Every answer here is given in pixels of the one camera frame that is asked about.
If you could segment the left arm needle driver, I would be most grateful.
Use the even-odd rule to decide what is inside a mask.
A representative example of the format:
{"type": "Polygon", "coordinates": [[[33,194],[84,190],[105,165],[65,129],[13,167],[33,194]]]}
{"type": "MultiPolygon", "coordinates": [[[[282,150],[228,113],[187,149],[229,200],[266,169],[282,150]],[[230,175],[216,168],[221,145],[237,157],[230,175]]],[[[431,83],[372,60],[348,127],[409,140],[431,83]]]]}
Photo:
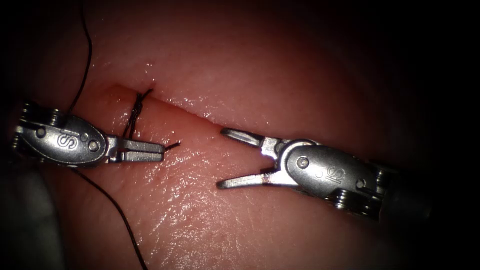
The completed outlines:
{"type": "Polygon", "coordinates": [[[95,167],[113,154],[109,137],[87,120],[25,101],[12,148],[20,156],[67,167],[95,167]]]}

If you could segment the right arm needle driver jaw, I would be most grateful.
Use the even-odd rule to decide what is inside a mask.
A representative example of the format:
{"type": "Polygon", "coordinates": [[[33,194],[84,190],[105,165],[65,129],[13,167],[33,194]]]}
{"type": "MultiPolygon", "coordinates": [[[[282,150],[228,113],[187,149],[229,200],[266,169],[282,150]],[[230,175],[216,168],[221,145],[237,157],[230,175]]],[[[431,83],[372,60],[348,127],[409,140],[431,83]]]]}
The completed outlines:
{"type": "Polygon", "coordinates": [[[258,174],[250,174],[218,181],[218,189],[273,186],[298,188],[299,184],[284,170],[265,169],[258,174]]]}
{"type": "Polygon", "coordinates": [[[220,133],[227,138],[251,147],[261,147],[265,139],[264,136],[256,133],[228,127],[222,128],[220,133]]]}

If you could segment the right arm needle driver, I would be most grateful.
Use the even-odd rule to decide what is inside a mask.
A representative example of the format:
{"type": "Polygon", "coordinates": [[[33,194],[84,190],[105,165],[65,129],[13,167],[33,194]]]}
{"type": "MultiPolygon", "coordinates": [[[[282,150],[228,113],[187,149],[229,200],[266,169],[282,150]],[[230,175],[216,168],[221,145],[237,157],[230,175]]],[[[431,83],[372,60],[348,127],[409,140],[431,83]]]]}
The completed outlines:
{"type": "Polygon", "coordinates": [[[379,219],[386,170],[309,139],[266,137],[261,153],[274,159],[264,185],[289,187],[326,200],[336,208],[379,219]]]}

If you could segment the left arm needle driver jaw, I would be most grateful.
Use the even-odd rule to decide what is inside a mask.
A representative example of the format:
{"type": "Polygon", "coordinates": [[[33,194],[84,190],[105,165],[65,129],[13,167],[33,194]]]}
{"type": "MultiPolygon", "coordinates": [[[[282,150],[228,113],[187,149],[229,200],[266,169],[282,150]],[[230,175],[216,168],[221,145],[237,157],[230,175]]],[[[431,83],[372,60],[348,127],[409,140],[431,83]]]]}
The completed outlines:
{"type": "Polygon", "coordinates": [[[111,137],[111,147],[116,151],[134,151],[141,153],[164,153],[165,146],[160,143],[138,141],[120,136],[111,137]]]}
{"type": "Polygon", "coordinates": [[[140,151],[124,151],[118,152],[115,156],[109,157],[109,163],[123,162],[161,162],[164,159],[163,152],[140,152],[140,151]]]}

